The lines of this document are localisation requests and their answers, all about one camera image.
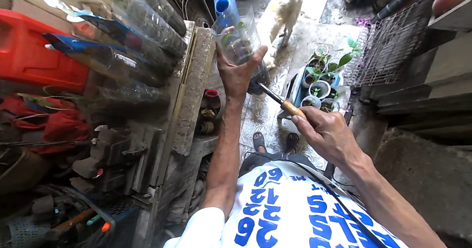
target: orange tool handle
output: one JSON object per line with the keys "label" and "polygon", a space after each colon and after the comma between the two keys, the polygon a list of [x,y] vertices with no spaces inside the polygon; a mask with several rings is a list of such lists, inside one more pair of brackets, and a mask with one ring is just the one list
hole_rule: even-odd
{"label": "orange tool handle", "polygon": [[306,116],[305,114],[297,107],[295,107],[292,102],[288,101],[288,100],[285,100],[282,105],[280,105],[280,107],[283,109],[283,110],[286,110],[287,112],[290,113],[290,115],[298,115],[300,117],[302,117],[303,119],[306,120]]}

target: red cloth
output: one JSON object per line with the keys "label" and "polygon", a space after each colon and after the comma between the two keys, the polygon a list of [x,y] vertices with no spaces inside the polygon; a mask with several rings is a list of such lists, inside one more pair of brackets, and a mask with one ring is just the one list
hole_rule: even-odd
{"label": "red cloth", "polygon": [[[9,112],[7,118],[11,124],[20,129],[44,129],[41,138],[43,142],[60,142],[60,141],[82,141],[89,137],[90,126],[86,123],[84,115],[75,108],[74,103],[48,98],[48,102],[54,104],[52,107],[59,109],[55,113],[47,113],[44,111],[28,108],[18,95],[11,95],[4,99],[0,104],[0,110]],[[46,123],[34,124],[17,118],[35,115],[48,114],[44,116]],[[43,146],[34,147],[30,151],[38,154],[56,153],[72,148],[73,146]]]}

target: hand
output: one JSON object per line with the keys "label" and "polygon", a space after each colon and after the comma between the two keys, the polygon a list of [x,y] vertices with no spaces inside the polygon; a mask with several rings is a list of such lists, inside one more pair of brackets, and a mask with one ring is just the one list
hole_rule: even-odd
{"label": "hand", "polygon": [[236,66],[228,62],[220,46],[218,46],[218,44],[216,45],[218,71],[220,72],[221,80],[225,87],[227,99],[237,99],[244,102],[252,73],[257,66],[259,66],[266,52],[267,46],[261,46],[253,53],[248,62]]}
{"label": "hand", "polygon": [[300,110],[308,121],[293,116],[292,122],[310,146],[325,160],[342,171],[349,171],[358,166],[373,166],[370,157],[357,145],[341,113],[326,113],[314,107],[301,107]]}

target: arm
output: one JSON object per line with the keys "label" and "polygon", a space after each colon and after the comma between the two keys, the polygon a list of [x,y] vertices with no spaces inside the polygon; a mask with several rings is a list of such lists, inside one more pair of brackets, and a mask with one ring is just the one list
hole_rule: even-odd
{"label": "arm", "polygon": [[324,159],[338,166],[354,183],[367,212],[409,247],[445,248],[444,243],[408,203],[375,169],[362,152],[339,112],[325,113],[303,107],[308,121],[292,121],[307,142]]}
{"label": "arm", "polygon": [[202,208],[217,207],[227,219],[233,208],[239,173],[239,128],[246,91],[252,72],[267,52],[262,46],[249,62],[235,66],[217,46],[218,70],[225,87],[226,109],[220,125],[218,145],[211,158]]}

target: pipe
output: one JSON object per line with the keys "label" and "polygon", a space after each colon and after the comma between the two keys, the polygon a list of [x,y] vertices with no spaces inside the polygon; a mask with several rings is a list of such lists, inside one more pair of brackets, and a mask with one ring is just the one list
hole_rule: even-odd
{"label": "pipe", "polygon": [[393,0],[389,4],[386,5],[384,9],[382,9],[374,18],[370,20],[371,24],[375,24],[382,19],[390,16],[395,11],[397,11],[406,1],[408,0]]}

